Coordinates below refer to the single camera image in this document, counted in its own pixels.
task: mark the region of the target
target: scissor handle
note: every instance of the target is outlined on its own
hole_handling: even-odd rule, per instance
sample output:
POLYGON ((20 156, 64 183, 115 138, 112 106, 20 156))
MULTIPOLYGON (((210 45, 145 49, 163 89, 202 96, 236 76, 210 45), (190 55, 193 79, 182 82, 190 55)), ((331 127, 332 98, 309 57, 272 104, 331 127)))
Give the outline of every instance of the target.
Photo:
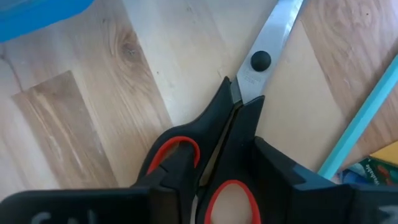
POLYGON ((233 108, 231 82, 226 77, 210 104, 197 119, 170 128, 156 139, 144 160, 138 178, 151 173, 175 143, 187 141, 195 148, 195 170, 192 175, 197 183, 218 144, 233 108))
POLYGON ((249 198, 253 223, 261 223, 263 206, 256 200, 259 192, 250 175, 251 149, 264 97, 260 96, 239 108, 232 118, 229 134, 221 146, 208 185, 199 194, 196 221, 211 223, 211 211, 220 192, 229 184, 238 184, 249 198))

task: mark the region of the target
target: scissors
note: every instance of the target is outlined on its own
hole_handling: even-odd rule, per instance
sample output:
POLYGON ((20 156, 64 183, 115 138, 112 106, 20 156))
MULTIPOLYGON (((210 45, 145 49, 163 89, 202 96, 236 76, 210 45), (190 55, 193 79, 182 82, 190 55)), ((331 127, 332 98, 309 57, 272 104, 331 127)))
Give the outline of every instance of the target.
POLYGON ((398 223, 398 189, 336 185, 256 136, 262 92, 303 0, 279 0, 238 70, 225 78, 202 114, 165 131, 130 188, 35 190, 0 204, 0 223, 211 223, 220 192, 239 185, 252 223, 398 223), (215 163, 201 185, 206 167, 215 163))

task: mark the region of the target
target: light wood surface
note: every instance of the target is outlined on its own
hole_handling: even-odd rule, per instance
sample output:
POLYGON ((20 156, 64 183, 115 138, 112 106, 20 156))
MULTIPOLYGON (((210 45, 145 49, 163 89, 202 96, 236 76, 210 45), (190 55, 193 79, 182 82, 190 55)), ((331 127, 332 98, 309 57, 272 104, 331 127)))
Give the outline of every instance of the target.
MULTIPOLYGON (((0 198, 134 183, 156 137, 198 116, 235 76, 275 3, 96 0, 1 44, 0 198)), ((397 21, 394 0, 309 0, 264 92, 257 135, 317 170, 398 53, 397 21)), ((398 140, 397 105, 395 89, 346 165, 398 140)))

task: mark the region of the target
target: blue object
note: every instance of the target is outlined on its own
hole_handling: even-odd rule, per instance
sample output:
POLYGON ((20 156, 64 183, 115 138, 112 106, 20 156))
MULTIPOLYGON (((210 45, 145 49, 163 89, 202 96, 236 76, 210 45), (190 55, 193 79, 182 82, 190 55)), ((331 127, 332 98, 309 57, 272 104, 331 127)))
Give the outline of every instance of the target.
POLYGON ((371 94, 365 100, 354 119, 340 137, 331 154, 321 166, 318 174, 326 179, 331 179, 340 168, 356 141, 361 137, 373 116, 377 113, 384 100, 398 81, 398 56, 387 68, 384 75, 376 84, 371 94))
POLYGON ((67 19, 93 0, 0 0, 0 42, 67 19))

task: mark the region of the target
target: scissor blade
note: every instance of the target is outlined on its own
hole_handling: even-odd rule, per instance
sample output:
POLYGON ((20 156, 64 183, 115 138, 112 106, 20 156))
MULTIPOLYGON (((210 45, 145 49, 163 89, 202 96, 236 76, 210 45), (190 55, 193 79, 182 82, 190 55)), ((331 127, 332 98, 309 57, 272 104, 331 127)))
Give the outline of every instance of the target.
POLYGON ((236 75, 243 103, 247 103, 262 95, 267 80, 274 72, 275 66, 279 61, 279 57, 303 6, 303 2, 304 0, 279 0, 272 10, 271 15, 254 41, 236 75), (263 54, 262 57, 256 60, 257 66, 260 63, 260 68, 253 69, 252 56, 254 53, 261 51, 268 53, 271 57, 271 64, 263 72, 257 72, 256 70, 262 70, 264 64, 267 63, 259 62, 259 59, 264 59, 263 54))

